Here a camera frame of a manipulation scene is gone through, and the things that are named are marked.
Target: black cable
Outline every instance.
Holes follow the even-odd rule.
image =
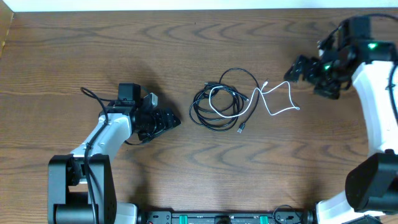
[[[84,88],[84,87],[81,87],[81,88],[80,88],[80,91],[81,91],[84,95],[86,95],[86,96],[88,96],[88,97],[91,97],[91,98],[93,98],[93,99],[96,99],[96,100],[102,100],[102,101],[107,101],[107,102],[113,101],[113,100],[109,100],[109,99],[99,98],[99,97],[96,96],[92,91],[90,91],[89,89]]]
[[[385,17],[385,18],[389,18],[389,19],[398,21],[398,17],[390,15],[390,14],[384,14],[384,13],[371,13],[371,14],[363,15],[363,17]]]
[[[395,62],[394,66],[391,69],[390,76],[388,78],[388,90],[390,93],[391,107],[394,112],[394,116],[396,117],[397,124],[398,124],[398,111],[397,111],[397,105],[396,105],[396,101],[394,99],[394,91],[393,91],[395,84],[393,84],[393,82],[392,82],[392,79],[394,77],[397,67],[398,67],[398,62]]]
[[[149,91],[148,91],[148,89],[146,88],[146,87],[144,87],[144,86],[141,86],[141,88],[147,93],[147,95],[149,95],[150,93],[149,93]]]
[[[398,17],[393,16],[393,15],[390,15],[390,14],[384,14],[384,13],[371,13],[371,14],[366,14],[366,15],[362,15],[362,16],[359,16],[359,17],[385,17],[385,18],[389,18],[389,19],[398,21]],[[333,36],[333,35],[338,31],[339,28],[340,28],[340,27],[338,26],[336,29],[334,29],[334,30],[329,34],[328,38],[330,38],[331,36]]]
[[[299,219],[299,221],[297,222],[297,223],[293,223],[293,224],[300,224],[301,223],[301,215],[299,215],[297,212],[296,212],[296,210],[294,210],[294,208],[293,207],[291,207],[290,205],[279,205],[275,210],[274,210],[274,212],[272,212],[272,219],[274,220],[274,222],[276,223],[276,224],[282,224],[280,221],[278,221],[276,218],[275,218],[275,215],[276,215],[276,211],[278,211],[278,209],[280,209],[280,208],[282,208],[282,207],[289,207],[290,209],[292,209],[293,210],[293,212],[296,214],[296,216],[298,217],[298,219]]]
[[[124,143],[128,144],[129,146],[141,146],[141,145],[143,145],[143,143],[133,144],[133,143],[130,143],[129,141],[127,141],[127,140],[125,140]]]
[[[225,71],[221,77],[219,82],[214,82],[214,83],[205,83],[205,87],[204,89],[202,89],[201,91],[199,91],[195,97],[193,98],[193,103],[191,104],[190,108],[189,108],[189,117],[191,118],[191,120],[199,125],[199,126],[204,126],[212,131],[216,131],[216,132],[224,132],[227,131],[229,129],[231,129],[236,122],[238,121],[238,117],[235,118],[209,118],[206,116],[203,116],[201,114],[205,113],[205,114],[216,114],[215,111],[213,110],[208,110],[208,109],[204,109],[201,106],[199,106],[199,103],[201,102],[201,100],[204,99],[208,99],[209,98],[209,94],[207,94],[208,91],[210,91],[211,89],[213,89],[214,87],[219,87],[218,89],[214,90],[213,93],[211,93],[211,97],[214,97],[220,90],[224,90],[226,92],[228,92],[231,96],[232,96],[232,102],[229,106],[227,106],[226,108],[222,109],[222,110],[217,110],[217,112],[222,113],[230,108],[232,108],[233,112],[231,115],[229,116],[234,116],[239,114],[243,108],[244,108],[244,102],[245,101],[249,101],[249,98],[247,98],[247,96],[245,96],[244,94],[240,93],[237,91],[237,89],[235,89],[235,87],[233,86],[228,86],[225,84],[221,84],[221,81],[224,77],[225,74],[227,74],[230,71],[233,70],[239,70],[239,71],[243,71],[246,72],[248,75],[250,75],[253,80],[256,82],[257,87],[259,88],[259,84],[256,80],[256,78],[254,77],[254,75],[252,75],[250,72],[248,72],[247,70],[243,69],[243,68],[230,68],[227,71]],[[254,110],[257,107],[258,101],[259,101],[259,97],[260,94],[257,94],[257,100],[256,103],[254,105],[254,108],[251,110],[249,116],[241,123],[241,125],[239,126],[239,132],[241,132],[243,130],[243,128],[246,125],[246,122],[248,121],[248,119],[251,117],[251,115],[253,114]],[[195,121],[192,117],[192,109],[195,111],[195,113],[197,114],[197,118],[199,120]],[[213,122],[218,122],[218,121],[223,121],[223,120],[229,120],[227,123],[225,124],[215,124]]]
[[[80,90],[86,96],[96,99],[99,102],[99,104],[101,105],[102,110],[104,111],[104,115],[105,115],[105,121],[104,121],[103,125],[99,128],[99,130],[94,134],[94,136],[86,144],[86,151],[85,151],[85,157],[84,157],[84,168],[85,168],[85,174],[86,174],[86,180],[87,180],[88,193],[89,193],[90,199],[91,199],[91,207],[93,209],[94,223],[98,223],[98,214],[97,214],[97,210],[95,208],[96,204],[95,204],[95,198],[94,198],[93,185],[91,183],[91,178],[90,178],[90,167],[88,165],[88,163],[89,163],[88,153],[91,150],[92,145],[95,142],[96,138],[101,134],[102,130],[108,125],[108,122],[109,122],[108,112],[106,111],[105,105],[102,102],[102,100],[103,101],[108,101],[108,100],[99,98],[97,95],[95,95],[92,91],[90,91],[87,88],[81,87]]]

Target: tabletop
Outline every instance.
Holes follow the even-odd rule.
[[[49,160],[81,144],[101,111],[80,87],[116,98],[122,82],[154,92],[182,125],[149,144],[120,148],[112,163],[119,202],[146,210],[266,211],[310,208],[336,195],[368,153],[353,88],[328,100],[308,83],[293,83],[300,111],[269,116],[260,101],[241,134],[239,125],[225,133],[197,126],[188,109],[205,82],[231,67],[260,83],[268,78],[269,90],[297,56],[316,56],[317,41],[340,21],[370,12],[376,10],[17,13],[0,59],[0,223],[47,221]],[[397,24],[373,23],[375,38],[397,43]],[[242,72],[224,82],[246,95],[254,88]],[[267,102],[272,110],[288,106],[287,87]]]

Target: led light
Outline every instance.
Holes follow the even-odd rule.
[[[377,47],[377,44],[376,43],[370,43],[370,44],[368,44],[368,47],[369,47],[369,49],[373,50],[374,48]]]

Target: usb connector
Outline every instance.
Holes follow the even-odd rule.
[[[218,85],[218,82],[205,82],[205,86]]]
[[[246,125],[246,123],[241,123],[241,125],[239,125],[238,133],[242,133],[245,125]]]
[[[264,82],[264,84],[262,84],[262,87],[266,86],[268,84],[268,78],[267,80]]]

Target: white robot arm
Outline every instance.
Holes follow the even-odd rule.
[[[315,85],[314,92],[338,99],[340,90],[351,84],[361,100],[369,140],[368,159],[351,171],[345,191],[316,205],[304,216],[304,223],[358,223],[367,216],[378,217],[398,211],[398,56],[392,42],[371,38],[371,16],[352,17],[343,21],[323,42],[319,42],[320,59],[300,56],[285,75],[298,81],[299,75]],[[338,46],[333,43],[338,31]]]
[[[389,91],[386,89],[393,66],[394,62],[362,63],[352,77],[366,121],[368,157],[378,152],[384,153],[387,149],[392,149],[398,154],[398,125],[392,110]],[[395,70],[393,77],[398,77],[398,69]],[[398,91],[394,91],[394,96],[395,99],[398,98]],[[384,212],[372,210],[355,212],[347,201],[345,191],[329,200],[319,202],[316,211],[319,224],[345,223],[364,215],[374,217],[385,215]]]
[[[157,97],[153,93],[141,99],[137,84],[119,84],[117,100],[101,99],[86,88],[81,90],[97,99],[103,110],[97,126],[79,147],[49,162],[48,221],[135,224],[137,207],[116,201],[111,162],[124,142],[131,144],[126,140],[133,133],[144,144],[181,121],[170,108],[155,109]],[[102,101],[110,103],[105,107]],[[88,193],[69,192],[68,186],[78,184],[87,184]]]

